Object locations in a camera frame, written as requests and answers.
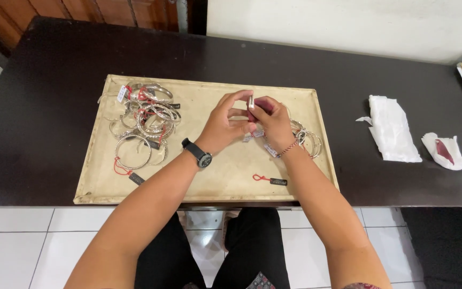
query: braided bracelet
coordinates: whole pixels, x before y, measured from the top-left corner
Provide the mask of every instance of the braided bracelet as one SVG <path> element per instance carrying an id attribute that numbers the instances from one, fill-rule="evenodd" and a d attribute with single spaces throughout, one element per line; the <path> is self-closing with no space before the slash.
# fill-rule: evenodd
<path id="1" fill-rule="evenodd" d="M 287 151 L 289 151 L 291 148 L 293 148 L 294 146 L 298 145 L 298 142 L 295 141 L 294 143 L 292 143 L 289 147 L 285 148 L 284 151 L 282 151 L 280 154 L 277 154 L 276 157 L 281 157 L 283 154 L 285 154 Z"/>

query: black watch strap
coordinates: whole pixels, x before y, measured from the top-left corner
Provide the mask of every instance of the black watch strap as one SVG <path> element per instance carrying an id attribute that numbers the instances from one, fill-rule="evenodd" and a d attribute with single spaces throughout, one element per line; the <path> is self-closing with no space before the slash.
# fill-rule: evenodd
<path id="1" fill-rule="evenodd" d="M 206 154 L 195 143 L 189 141 L 188 138 L 183 139 L 183 141 L 181 142 L 181 145 L 183 146 L 184 149 L 191 152 L 198 161 L 200 161 L 202 157 Z"/>

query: leg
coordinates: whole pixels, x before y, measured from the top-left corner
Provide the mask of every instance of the leg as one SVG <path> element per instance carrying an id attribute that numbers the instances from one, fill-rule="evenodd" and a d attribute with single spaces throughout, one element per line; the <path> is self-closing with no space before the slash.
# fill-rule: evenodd
<path id="1" fill-rule="evenodd" d="M 201 270 L 175 213 L 158 235 L 140 254 L 135 289 L 182 289 L 188 283 L 206 288 Z"/>
<path id="2" fill-rule="evenodd" d="M 213 288 L 247 288 L 261 272 L 276 289 L 290 288 L 279 214 L 274 208 L 244 208 L 228 222 L 229 250 Z"/>

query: floor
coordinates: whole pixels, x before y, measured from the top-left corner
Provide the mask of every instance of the floor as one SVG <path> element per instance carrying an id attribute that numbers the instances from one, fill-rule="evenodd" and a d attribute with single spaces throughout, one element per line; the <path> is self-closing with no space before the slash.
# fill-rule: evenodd
<path id="1" fill-rule="evenodd" d="M 61 289 L 112 208 L 0 208 L 0 288 Z M 394 289 L 425 289 L 397 208 L 355 208 Z M 279 211 L 292 289 L 328 288 L 324 245 L 302 211 Z M 208 287 L 225 254 L 222 212 L 189 212 L 187 235 Z"/>

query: dark brown table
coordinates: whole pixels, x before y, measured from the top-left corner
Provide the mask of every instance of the dark brown table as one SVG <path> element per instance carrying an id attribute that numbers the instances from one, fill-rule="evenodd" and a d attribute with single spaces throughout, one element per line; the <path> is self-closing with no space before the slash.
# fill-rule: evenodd
<path id="1" fill-rule="evenodd" d="M 437 165 L 420 141 L 457 135 L 462 151 L 453 66 L 47 17 L 33 20 L 0 76 L 0 206 L 73 205 L 108 74 L 316 89 L 352 206 L 462 206 L 462 171 Z M 382 160 L 368 125 L 354 121 L 369 115 L 370 94 L 397 99 L 422 163 Z"/>

